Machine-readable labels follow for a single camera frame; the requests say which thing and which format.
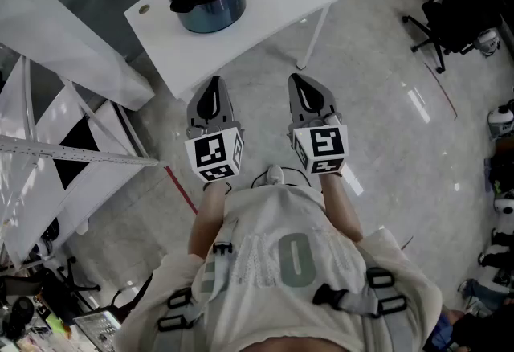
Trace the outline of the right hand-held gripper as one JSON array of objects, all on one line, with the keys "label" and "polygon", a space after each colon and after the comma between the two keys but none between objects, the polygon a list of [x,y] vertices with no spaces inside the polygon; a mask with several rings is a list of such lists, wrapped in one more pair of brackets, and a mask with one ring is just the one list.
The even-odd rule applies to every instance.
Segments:
[{"label": "right hand-held gripper", "polygon": [[292,148],[306,174],[339,174],[349,153],[347,125],[332,92],[312,77],[292,73],[288,78],[292,119],[306,125],[290,129]]}]

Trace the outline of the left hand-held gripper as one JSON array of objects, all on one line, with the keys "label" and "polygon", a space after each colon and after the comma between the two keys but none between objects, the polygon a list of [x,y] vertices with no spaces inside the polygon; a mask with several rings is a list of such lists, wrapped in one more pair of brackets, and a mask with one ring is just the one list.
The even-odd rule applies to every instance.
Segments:
[{"label": "left hand-held gripper", "polygon": [[[239,174],[243,155],[243,130],[231,121],[233,108],[225,81],[220,76],[206,80],[187,106],[190,126],[186,152],[192,171],[203,182],[214,182]],[[220,118],[221,123],[203,121]]]}]

